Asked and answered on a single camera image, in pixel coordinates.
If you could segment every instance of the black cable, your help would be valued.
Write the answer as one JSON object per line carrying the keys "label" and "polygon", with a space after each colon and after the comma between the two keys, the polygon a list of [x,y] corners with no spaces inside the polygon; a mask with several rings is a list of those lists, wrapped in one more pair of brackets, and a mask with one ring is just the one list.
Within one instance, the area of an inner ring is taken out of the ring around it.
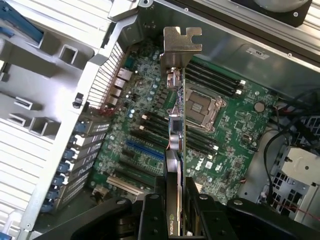
{"label": "black cable", "polygon": [[285,107],[281,108],[281,112],[286,111],[289,107],[293,106],[296,102],[298,102],[299,99],[306,97],[308,95],[314,94],[316,92],[320,91],[320,87],[316,87],[314,89],[310,89],[307,91],[304,91],[300,93],[298,96],[296,96],[294,99],[290,100]]}
{"label": "black cable", "polygon": [[269,192],[267,195],[267,203],[268,204],[272,204],[273,203],[273,182],[271,179],[271,175],[269,173],[268,167],[267,167],[267,153],[268,153],[268,149],[270,147],[270,145],[280,136],[282,136],[283,134],[287,133],[288,130],[297,122],[300,120],[300,118],[302,118],[304,116],[305,112],[301,112],[300,115],[296,116],[288,125],[286,125],[280,132],[278,132],[276,135],[274,135],[265,145],[264,151],[263,151],[263,164],[264,164],[264,168],[268,177],[268,181],[269,181]]}

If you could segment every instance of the screw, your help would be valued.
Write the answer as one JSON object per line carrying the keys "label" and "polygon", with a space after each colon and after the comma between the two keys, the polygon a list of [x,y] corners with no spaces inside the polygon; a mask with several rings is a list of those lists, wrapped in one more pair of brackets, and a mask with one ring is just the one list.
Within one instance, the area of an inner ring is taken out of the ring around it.
{"label": "screw", "polygon": [[286,157],[284,158],[284,161],[285,161],[285,162],[290,162],[290,163],[293,162],[292,159],[290,159],[288,156],[286,156]]}
{"label": "screw", "polygon": [[158,194],[152,194],[152,195],[150,196],[151,199],[157,199],[158,197],[159,197]]}
{"label": "screw", "polygon": [[127,202],[127,200],[122,199],[116,202],[116,204],[125,204]]}
{"label": "screw", "polygon": [[234,200],[233,203],[234,203],[235,205],[238,205],[238,206],[240,206],[240,205],[243,204],[243,202],[240,201],[240,200]]}
{"label": "screw", "polygon": [[208,195],[201,194],[201,195],[199,195],[199,198],[200,198],[201,200],[207,200],[207,199],[208,199]]}

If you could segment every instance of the ram slot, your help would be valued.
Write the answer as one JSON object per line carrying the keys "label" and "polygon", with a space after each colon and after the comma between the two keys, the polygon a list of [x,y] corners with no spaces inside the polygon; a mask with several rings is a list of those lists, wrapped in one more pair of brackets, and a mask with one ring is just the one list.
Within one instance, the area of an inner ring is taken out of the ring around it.
{"label": "ram slot", "polygon": [[225,89],[227,91],[234,91],[235,88],[233,86],[225,84],[223,81],[219,81],[217,79],[214,79],[212,77],[209,77],[207,75],[202,74],[201,72],[198,72],[196,69],[187,68],[185,70],[185,73],[191,76],[197,76],[201,78],[203,81],[210,82],[216,86],[219,86],[222,89]]}
{"label": "ram slot", "polygon": [[209,83],[207,81],[203,81],[202,79],[200,79],[197,76],[190,75],[190,74],[187,74],[187,73],[185,74],[185,79],[189,80],[191,82],[197,83],[197,84],[199,84],[199,85],[201,85],[203,87],[209,88],[209,89],[211,89],[211,90],[213,90],[213,91],[215,91],[215,92],[217,92],[219,94],[225,95],[225,96],[233,97],[234,94],[236,93],[235,90],[232,90],[232,91],[225,90],[225,89],[223,89],[223,88],[221,88],[221,87],[219,87],[217,85],[214,85],[214,84]]}
{"label": "ram slot", "polygon": [[126,166],[128,168],[132,168],[132,169],[136,170],[137,172],[141,172],[141,173],[149,175],[151,177],[157,177],[158,176],[156,173],[154,173],[152,171],[149,171],[149,170],[146,170],[143,167],[137,165],[136,163],[133,163],[133,162],[121,159],[121,158],[118,160],[118,162],[119,162],[120,165]]}
{"label": "ram slot", "polygon": [[202,74],[205,74],[207,76],[210,76],[211,78],[214,78],[216,80],[220,80],[223,83],[228,84],[229,86],[233,86],[235,88],[238,88],[240,85],[240,81],[236,80],[236,79],[232,79],[229,76],[219,73],[217,71],[214,71],[210,68],[208,68],[207,66],[201,65],[195,61],[191,61],[187,67],[188,68],[193,68],[193,69],[197,69],[197,71],[199,71]]}

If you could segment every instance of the dimm slot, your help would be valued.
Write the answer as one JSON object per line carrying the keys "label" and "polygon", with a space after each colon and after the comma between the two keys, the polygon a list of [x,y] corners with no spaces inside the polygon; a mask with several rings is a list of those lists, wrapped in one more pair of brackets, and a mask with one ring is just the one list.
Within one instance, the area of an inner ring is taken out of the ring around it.
{"label": "dimm slot", "polygon": [[235,94],[235,91],[228,91],[228,90],[225,90],[219,86],[216,86],[214,84],[211,84],[209,82],[206,82],[206,81],[203,81],[201,79],[199,79],[198,77],[196,76],[193,76],[193,75],[190,75],[190,74],[185,74],[185,79],[186,80],[189,80],[191,82],[195,82],[201,86],[204,86],[204,87],[207,87],[219,94],[222,94],[222,95],[225,95],[225,96],[229,96],[229,97],[232,97],[234,94]]}
{"label": "dimm slot", "polygon": [[197,76],[197,77],[201,78],[203,81],[210,82],[210,83],[215,84],[215,85],[217,85],[217,86],[219,86],[219,87],[221,87],[223,89],[226,89],[226,90],[229,90],[229,91],[234,91],[235,90],[235,88],[233,86],[227,85],[224,82],[216,80],[216,79],[214,79],[212,77],[209,77],[207,75],[201,74],[201,73],[197,72],[197,70],[194,70],[192,68],[185,69],[185,73],[189,74],[189,75],[192,75],[192,76]]}
{"label": "dimm slot", "polygon": [[219,79],[222,82],[225,82],[231,86],[235,86],[235,87],[239,86],[239,83],[240,83],[239,80],[234,79],[234,78],[230,78],[229,76],[227,76],[223,73],[214,71],[214,70],[212,70],[212,69],[208,68],[207,66],[204,66],[200,63],[197,63],[195,61],[190,61],[190,63],[187,65],[187,68],[190,66],[193,66],[194,68],[197,68],[202,73],[206,73],[207,75],[211,76],[212,78]]}

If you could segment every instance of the silver metal panel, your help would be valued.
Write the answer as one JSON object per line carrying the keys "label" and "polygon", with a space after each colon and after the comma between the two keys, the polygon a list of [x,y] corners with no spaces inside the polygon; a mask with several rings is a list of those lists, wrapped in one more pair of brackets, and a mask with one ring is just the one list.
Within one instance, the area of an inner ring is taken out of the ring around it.
{"label": "silver metal panel", "polygon": [[[101,91],[99,91],[99,93],[104,93],[102,87],[105,88],[106,92],[109,90],[112,81],[110,82],[109,80],[108,82],[104,81],[103,78],[107,78],[107,74],[106,74],[106,71],[103,69],[106,68],[106,63],[108,63],[108,61],[113,65],[115,64],[116,66],[117,65],[119,66],[120,64],[119,62],[122,59],[123,52],[122,54],[118,53],[119,49],[121,48],[119,47],[119,44],[117,44],[117,41],[119,39],[119,36],[123,28],[126,26],[132,25],[136,21],[136,19],[137,17],[132,16],[116,24],[115,29],[113,30],[112,34],[109,37],[108,44],[105,45],[104,48],[101,48],[98,54],[95,55],[93,58],[91,58],[87,62],[75,91],[68,96],[69,101],[66,101],[63,103],[65,107],[64,108],[65,112],[61,120],[61,126],[55,137],[55,141],[51,149],[52,154],[48,157],[48,161],[46,162],[46,165],[44,166],[43,171],[40,174],[39,181],[35,186],[35,189],[30,198],[29,204],[21,220],[20,227],[26,229],[27,231],[31,231],[34,227],[34,224],[40,212],[42,203],[45,200],[46,194],[51,185],[51,181],[60,163],[60,159],[62,158],[65,152],[66,146],[70,140],[70,136],[72,135],[73,129],[79,119],[79,116],[81,115],[84,109],[84,106],[85,106],[84,104],[82,104],[80,108],[73,108],[71,104],[72,101],[77,96],[77,93],[81,93],[83,94],[83,103],[85,103],[86,101],[90,102],[89,96],[93,92],[92,90],[94,88],[94,83],[97,83],[97,82],[103,83],[101,85],[96,85],[101,88]],[[113,50],[115,49],[115,47],[117,51],[117,54],[116,54],[117,57],[114,57],[115,53],[113,52]],[[97,100],[96,104],[93,104],[93,105],[91,104],[91,107],[100,108],[101,107],[100,103],[103,97],[99,99],[100,101]],[[84,166],[88,167],[92,163],[93,162],[86,164]],[[80,169],[82,170],[82,173],[80,173],[79,175],[85,172],[85,170],[82,167]]]}
{"label": "silver metal panel", "polygon": [[298,28],[239,6],[230,0],[195,1],[320,55],[320,0],[312,1],[303,25]]}
{"label": "silver metal panel", "polygon": [[[139,19],[145,26],[145,34],[152,36],[161,33],[165,26],[179,26],[181,29],[201,27],[202,36],[194,37],[194,42],[203,46],[200,58],[284,95],[296,96],[320,85],[318,67],[290,55],[289,52],[281,52],[164,0],[154,0],[152,7],[141,7]],[[283,34],[281,27],[275,29]],[[320,46],[318,40],[312,44],[317,48]]]}
{"label": "silver metal panel", "polygon": [[109,0],[7,0],[20,14],[56,33],[94,49],[102,46],[110,25]]}
{"label": "silver metal panel", "polygon": [[[51,147],[52,142],[0,119],[0,231],[13,211],[23,214],[27,209]],[[16,219],[9,234],[16,239],[19,232],[20,219]]]}

